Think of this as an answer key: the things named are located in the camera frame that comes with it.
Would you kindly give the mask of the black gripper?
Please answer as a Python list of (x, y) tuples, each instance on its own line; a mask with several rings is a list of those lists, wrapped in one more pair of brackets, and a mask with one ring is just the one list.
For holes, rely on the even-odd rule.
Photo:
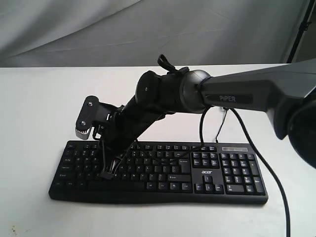
[(164, 119), (168, 114), (143, 108), (136, 103), (135, 98), (117, 108), (101, 133), (103, 168), (100, 177), (113, 179), (131, 144), (154, 122)]

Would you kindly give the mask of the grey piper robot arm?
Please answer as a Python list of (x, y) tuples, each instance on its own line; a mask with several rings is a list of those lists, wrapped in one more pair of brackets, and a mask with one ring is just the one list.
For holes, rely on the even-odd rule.
[(296, 153), (316, 165), (316, 62), (212, 77), (203, 70), (176, 69), (161, 55), (167, 74), (141, 75), (134, 96), (112, 108), (102, 133), (104, 159), (122, 156), (155, 121), (166, 114), (203, 114), (210, 107), (265, 112), (278, 139), (288, 137)]

